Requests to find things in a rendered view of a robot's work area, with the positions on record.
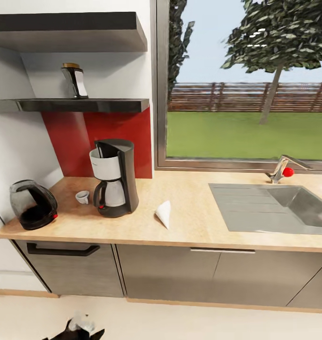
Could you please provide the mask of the bottle of coffee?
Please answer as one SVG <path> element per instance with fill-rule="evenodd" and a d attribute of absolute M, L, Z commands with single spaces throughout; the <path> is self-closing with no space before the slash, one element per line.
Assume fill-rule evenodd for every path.
<path fill-rule="evenodd" d="M 69 89 L 69 99 L 90 99 L 83 84 L 83 70 L 79 64 L 63 63 L 61 68 Z"/>

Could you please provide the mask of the electric kettle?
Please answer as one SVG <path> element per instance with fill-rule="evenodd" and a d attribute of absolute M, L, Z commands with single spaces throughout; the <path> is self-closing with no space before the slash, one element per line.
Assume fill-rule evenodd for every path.
<path fill-rule="evenodd" d="M 33 180 L 22 180 L 10 187 L 10 204 L 25 230 L 50 224 L 57 215 L 57 201 L 45 187 Z"/>

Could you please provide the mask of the coffee cup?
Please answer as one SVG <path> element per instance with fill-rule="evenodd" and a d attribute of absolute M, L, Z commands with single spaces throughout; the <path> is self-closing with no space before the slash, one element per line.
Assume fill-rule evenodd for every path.
<path fill-rule="evenodd" d="M 76 199 L 78 200 L 79 203 L 81 204 L 88 204 L 88 201 L 90 199 L 90 193 L 89 191 L 81 191 L 76 194 Z"/>

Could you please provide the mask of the paper coffee filter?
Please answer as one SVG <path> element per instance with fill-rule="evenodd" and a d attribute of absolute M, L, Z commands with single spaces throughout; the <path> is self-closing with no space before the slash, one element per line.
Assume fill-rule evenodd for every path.
<path fill-rule="evenodd" d="M 159 217 L 159 219 L 165 224 L 165 226 L 169 229 L 169 216 L 171 211 L 171 205 L 169 201 L 164 202 L 160 205 L 156 210 L 155 214 Z"/>

